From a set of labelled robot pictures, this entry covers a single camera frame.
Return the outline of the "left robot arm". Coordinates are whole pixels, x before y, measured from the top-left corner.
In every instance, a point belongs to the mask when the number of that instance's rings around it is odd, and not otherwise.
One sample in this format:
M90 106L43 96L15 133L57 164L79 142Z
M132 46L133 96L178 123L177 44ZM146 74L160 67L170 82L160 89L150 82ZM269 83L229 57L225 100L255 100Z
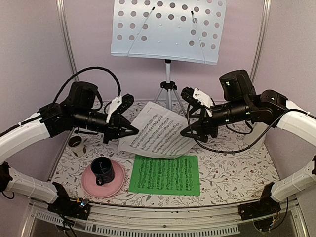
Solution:
M88 82L74 82L69 95L60 104L53 102L32 114L25 121L0 135L0 190L36 198L54 206L62 214L70 214L73 203L60 184L42 182L9 166L8 158L24 148L73 128L85 133L103 134L103 142L138 134L139 130L123 116L134 102L130 94L114 98L104 113L93 107L101 100L98 87Z

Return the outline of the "white sheet music page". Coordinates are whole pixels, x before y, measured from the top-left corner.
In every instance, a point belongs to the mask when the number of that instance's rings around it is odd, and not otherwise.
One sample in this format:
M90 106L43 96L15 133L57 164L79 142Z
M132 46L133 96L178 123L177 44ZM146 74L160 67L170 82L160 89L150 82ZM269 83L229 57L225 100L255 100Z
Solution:
M195 141L180 132L187 127L187 120L158 104L148 102L131 123L138 134L119 140L120 151L150 158L177 158L187 153Z

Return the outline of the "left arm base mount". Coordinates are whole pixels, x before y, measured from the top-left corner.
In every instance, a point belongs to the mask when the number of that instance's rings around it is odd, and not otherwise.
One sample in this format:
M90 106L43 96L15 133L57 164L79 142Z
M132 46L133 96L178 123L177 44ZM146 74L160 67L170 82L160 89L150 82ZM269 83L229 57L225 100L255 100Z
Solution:
M61 216L87 220L91 206L87 199L70 199L67 192L57 192L57 199L48 204L47 210Z

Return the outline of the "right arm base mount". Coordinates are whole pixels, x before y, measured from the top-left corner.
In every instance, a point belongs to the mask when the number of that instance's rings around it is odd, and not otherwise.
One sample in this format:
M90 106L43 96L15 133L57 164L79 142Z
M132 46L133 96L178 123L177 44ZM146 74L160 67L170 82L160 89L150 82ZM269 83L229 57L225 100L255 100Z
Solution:
M280 211L281 207L279 202L274 201L271 197L264 197L259 201L238 206L238 214L242 220L259 218Z

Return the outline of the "light blue music stand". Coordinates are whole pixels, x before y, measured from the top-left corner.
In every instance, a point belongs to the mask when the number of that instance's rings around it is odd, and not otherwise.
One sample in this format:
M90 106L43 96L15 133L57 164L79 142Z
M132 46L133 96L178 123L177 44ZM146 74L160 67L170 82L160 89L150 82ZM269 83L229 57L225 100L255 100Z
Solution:
M116 0L111 55L217 65L225 0Z

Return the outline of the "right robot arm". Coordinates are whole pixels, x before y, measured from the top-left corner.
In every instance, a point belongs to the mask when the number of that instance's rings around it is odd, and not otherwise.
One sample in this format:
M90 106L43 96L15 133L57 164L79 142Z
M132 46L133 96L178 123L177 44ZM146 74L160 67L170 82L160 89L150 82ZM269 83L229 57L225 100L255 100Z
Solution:
M246 70L235 70L219 78L226 102L212 105L211 98L199 89L185 87L181 97L188 103L186 119L196 119L180 134L189 137L202 148L208 137L216 138L218 128L240 121L263 123L267 128L288 131L311 145L316 144L316 118L298 107L286 96L265 90L257 94Z

